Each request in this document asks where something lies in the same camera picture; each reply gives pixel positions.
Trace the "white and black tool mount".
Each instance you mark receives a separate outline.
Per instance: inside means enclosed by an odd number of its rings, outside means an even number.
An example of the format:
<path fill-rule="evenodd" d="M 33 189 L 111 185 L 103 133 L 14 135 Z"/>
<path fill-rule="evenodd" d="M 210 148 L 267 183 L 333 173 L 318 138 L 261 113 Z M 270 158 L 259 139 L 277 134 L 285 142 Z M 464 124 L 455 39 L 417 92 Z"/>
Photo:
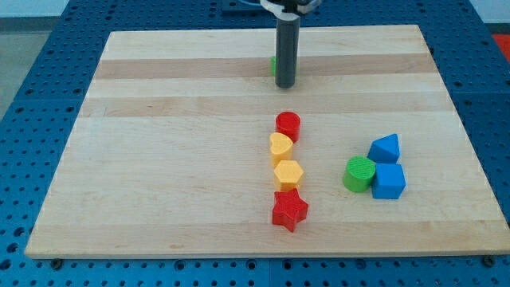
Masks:
<path fill-rule="evenodd" d="M 315 10 L 322 0 L 260 0 L 261 6 L 283 21 L 294 21 Z"/>

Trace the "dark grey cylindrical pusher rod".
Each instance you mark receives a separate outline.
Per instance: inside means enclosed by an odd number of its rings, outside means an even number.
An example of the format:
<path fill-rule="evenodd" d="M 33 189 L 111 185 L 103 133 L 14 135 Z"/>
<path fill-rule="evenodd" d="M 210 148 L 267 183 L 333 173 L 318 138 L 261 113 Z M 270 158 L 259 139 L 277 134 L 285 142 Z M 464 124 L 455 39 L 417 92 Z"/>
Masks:
<path fill-rule="evenodd" d="M 279 88 L 291 88 L 296 81 L 300 17 L 277 20 L 275 82 Z"/>

